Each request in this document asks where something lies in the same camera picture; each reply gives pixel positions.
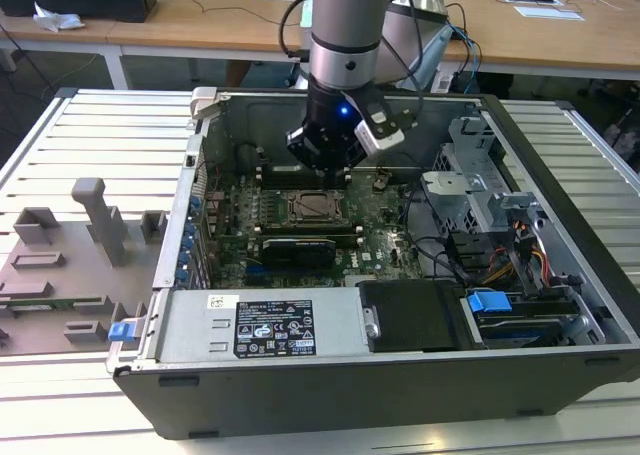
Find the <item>power supply label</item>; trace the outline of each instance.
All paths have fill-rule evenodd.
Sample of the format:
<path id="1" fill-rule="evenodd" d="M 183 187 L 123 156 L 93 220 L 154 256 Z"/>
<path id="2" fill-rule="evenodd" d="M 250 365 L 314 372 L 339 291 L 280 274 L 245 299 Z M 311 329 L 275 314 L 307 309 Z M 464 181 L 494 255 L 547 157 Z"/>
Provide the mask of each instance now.
<path id="1" fill-rule="evenodd" d="M 238 358 L 316 354 L 311 300 L 239 302 L 233 353 Z"/>

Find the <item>wooden desk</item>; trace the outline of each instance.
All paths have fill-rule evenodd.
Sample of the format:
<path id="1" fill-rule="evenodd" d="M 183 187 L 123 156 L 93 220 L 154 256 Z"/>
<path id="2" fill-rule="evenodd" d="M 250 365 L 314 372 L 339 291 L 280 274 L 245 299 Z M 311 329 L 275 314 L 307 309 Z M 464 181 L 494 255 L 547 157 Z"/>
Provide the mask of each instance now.
<path id="1" fill-rule="evenodd" d="M 290 3 L 277 0 L 158 0 L 145 23 L 117 22 L 107 40 L 121 45 L 266 51 L 279 55 L 278 23 Z M 266 20 L 229 7 L 251 10 Z M 299 21 L 297 9 L 288 23 Z M 292 47 L 299 45 L 297 26 L 287 29 L 286 41 Z"/>
<path id="2" fill-rule="evenodd" d="M 106 62 L 115 89 L 128 89 L 123 55 L 213 58 L 223 60 L 287 61 L 278 45 L 280 18 L 290 1 L 276 0 L 158 0 L 145 23 L 84 20 L 85 28 L 49 32 L 29 18 L 0 16 L 0 23 L 25 50 L 97 53 Z M 264 17 L 263 20 L 241 7 Z M 289 17 L 286 30 L 291 48 L 300 45 L 300 9 Z M 13 45 L 0 33 L 0 49 Z"/>
<path id="3" fill-rule="evenodd" d="M 288 1 L 158 0 L 146 23 L 86 20 L 87 27 L 58 34 L 38 28 L 30 18 L 0 21 L 28 50 L 98 53 L 105 57 L 114 88 L 129 87 L 122 55 L 168 56 L 256 61 L 286 61 L 277 42 L 277 25 Z M 572 0 L 564 9 L 582 10 L 585 21 L 525 18 L 514 4 L 495 0 L 447 0 L 463 5 L 471 37 L 484 53 L 481 71 L 584 78 L 640 79 L 640 0 Z M 215 9 L 202 13 L 203 8 Z M 461 25 L 456 7 L 452 20 Z M 290 23 L 299 21 L 294 12 Z M 287 29 L 291 47 L 300 44 L 298 27 Z M 0 34 L 0 49 L 11 48 Z M 448 47 L 440 75 L 458 70 L 465 57 L 461 42 Z"/>
<path id="4" fill-rule="evenodd" d="M 467 30 L 484 54 L 482 71 L 638 80 L 640 0 L 605 1 L 622 10 L 601 2 L 570 0 L 559 8 L 581 10 L 585 19 L 571 21 L 526 18 L 514 4 L 495 0 L 446 0 L 464 7 Z M 449 15 L 462 26 L 457 7 L 450 7 Z M 452 42 L 444 60 L 464 58 L 462 42 Z"/>

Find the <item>blue latch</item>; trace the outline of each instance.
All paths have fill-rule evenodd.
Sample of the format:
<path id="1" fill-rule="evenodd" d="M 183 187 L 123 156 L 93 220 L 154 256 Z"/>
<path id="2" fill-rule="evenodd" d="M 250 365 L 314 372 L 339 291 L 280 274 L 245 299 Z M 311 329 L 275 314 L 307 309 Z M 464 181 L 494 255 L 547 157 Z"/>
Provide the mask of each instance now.
<path id="1" fill-rule="evenodd" d="M 136 332 L 135 322 L 116 322 L 109 328 L 110 342 L 134 342 Z"/>
<path id="2" fill-rule="evenodd" d="M 513 310 L 504 292 L 477 291 L 467 297 L 472 312 L 510 312 Z"/>
<path id="3" fill-rule="evenodd" d="M 189 250 L 193 247 L 193 239 L 189 237 L 182 237 L 182 246 Z"/>
<path id="4" fill-rule="evenodd" d="M 187 273 L 186 270 L 184 270 L 182 268 L 179 268 L 179 269 L 176 270 L 175 277 L 176 277 L 177 280 L 179 280 L 181 282 L 184 282 L 187 279 L 188 276 L 189 276 L 189 274 Z"/>
<path id="5" fill-rule="evenodd" d="M 189 255 L 186 252 L 180 252 L 178 254 L 178 263 L 182 265 L 189 263 Z"/>

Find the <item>metal bracket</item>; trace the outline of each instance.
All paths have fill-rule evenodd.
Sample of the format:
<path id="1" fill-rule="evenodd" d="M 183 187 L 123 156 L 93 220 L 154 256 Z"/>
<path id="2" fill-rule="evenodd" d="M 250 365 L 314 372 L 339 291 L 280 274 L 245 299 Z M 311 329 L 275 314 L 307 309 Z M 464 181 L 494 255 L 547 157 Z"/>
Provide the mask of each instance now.
<path id="1" fill-rule="evenodd" d="M 425 172 L 422 179 L 429 193 L 436 195 L 466 195 L 487 189 L 480 175 L 475 173 Z"/>
<path id="2" fill-rule="evenodd" d="M 538 201 L 530 192 L 494 193 L 487 202 L 494 227 L 507 225 L 507 210 L 527 210 L 535 206 Z"/>
<path id="3" fill-rule="evenodd" d="M 202 120 L 205 117 L 217 117 L 220 115 L 221 101 L 227 100 L 228 97 L 221 96 L 216 87 L 198 87 L 191 93 L 191 101 L 189 102 L 189 110 L 191 118 L 194 120 Z"/>
<path id="4" fill-rule="evenodd" d="M 483 150 L 491 147 L 494 134 L 487 122 L 480 117 L 461 117 L 449 125 L 449 135 L 455 143 L 456 150 Z"/>

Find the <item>red wire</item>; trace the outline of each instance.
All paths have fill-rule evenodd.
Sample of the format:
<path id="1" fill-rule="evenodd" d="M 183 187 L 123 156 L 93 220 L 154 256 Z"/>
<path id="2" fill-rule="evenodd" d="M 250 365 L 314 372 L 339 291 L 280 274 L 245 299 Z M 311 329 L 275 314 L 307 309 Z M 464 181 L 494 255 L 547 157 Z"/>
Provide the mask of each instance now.
<path id="1" fill-rule="evenodd" d="M 506 250 L 506 248 L 497 248 L 495 252 L 493 252 L 493 255 L 491 255 L 491 258 L 489 259 L 489 273 L 491 273 L 493 271 L 493 262 L 496 258 L 496 256 L 499 253 L 502 253 Z"/>

